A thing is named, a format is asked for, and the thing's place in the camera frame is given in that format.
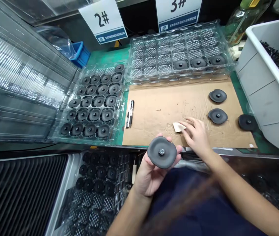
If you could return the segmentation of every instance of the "plastic bag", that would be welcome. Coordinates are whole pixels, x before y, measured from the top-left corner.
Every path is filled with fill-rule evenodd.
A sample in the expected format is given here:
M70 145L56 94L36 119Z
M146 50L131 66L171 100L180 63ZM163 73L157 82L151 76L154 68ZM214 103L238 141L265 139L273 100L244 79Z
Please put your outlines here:
M60 51L68 59L73 59L76 55L73 44L67 34L59 27L39 26L35 31L49 41L53 47Z

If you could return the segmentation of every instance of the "white plastic bin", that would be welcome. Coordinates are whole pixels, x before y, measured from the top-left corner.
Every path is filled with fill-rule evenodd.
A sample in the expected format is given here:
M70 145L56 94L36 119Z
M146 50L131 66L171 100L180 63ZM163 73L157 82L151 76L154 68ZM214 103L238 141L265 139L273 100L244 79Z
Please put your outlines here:
M279 69L260 41L279 51L279 20L246 30L236 72L266 139L279 148Z

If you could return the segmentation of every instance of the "blister tray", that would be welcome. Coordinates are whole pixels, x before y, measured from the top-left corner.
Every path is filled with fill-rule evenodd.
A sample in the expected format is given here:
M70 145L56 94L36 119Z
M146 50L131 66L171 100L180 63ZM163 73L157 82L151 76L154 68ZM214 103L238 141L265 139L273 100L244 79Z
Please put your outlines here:
M108 145L124 106L125 63L86 66L54 132L54 140Z
M129 155L114 151L110 155L105 152L84 153L68 213L64 216L62 235L106 234L127 197L129 160Z
M219 21L131 41L126 80L131 84L203 74L229 74L235 62Z

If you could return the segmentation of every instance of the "3# sign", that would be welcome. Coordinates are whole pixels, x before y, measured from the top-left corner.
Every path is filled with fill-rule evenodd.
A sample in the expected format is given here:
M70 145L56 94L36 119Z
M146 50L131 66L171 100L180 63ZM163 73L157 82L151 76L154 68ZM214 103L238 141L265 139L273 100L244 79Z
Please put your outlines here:
M127 38L115 0L100 0L79 12L100 44Z
M156 0L159 32L196 23L202 0Z

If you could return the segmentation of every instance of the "green workbench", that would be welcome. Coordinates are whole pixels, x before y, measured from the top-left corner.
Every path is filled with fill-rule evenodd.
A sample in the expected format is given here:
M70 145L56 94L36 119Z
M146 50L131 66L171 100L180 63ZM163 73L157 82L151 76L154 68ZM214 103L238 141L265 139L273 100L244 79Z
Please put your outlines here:
M106 51L94 51L91 54L88 64L89 65L107 64L107 63L115 63L119 60L127 60L129 58L129 49L130 47L129 45L127 45L124 46L123 48L113 48ZM236 91L236 94L238 96L243 113L249 114L250 106L244 94L244 91L241 87L236 72L235 71L232 72L230 77L234 89ZM125 101L127 101L128 91L125 91L123 96L125 98ZM124 106L123 114L126 114L126 109L127 106ZM117 146L121 146L123 142L124 124L125 124L125 115L122 116L122 121L120 122L119 125L120 127L118 127L120 131L117 132L118 134L114 137L115 140L114 142L115 145ZM238 148L237 150L240 151L241 153L246 153L246 154L279 155L279 149L276 148L274 145L272 145L270 142L268 142L260 130L253 132L253 137L258 146L258 149Z

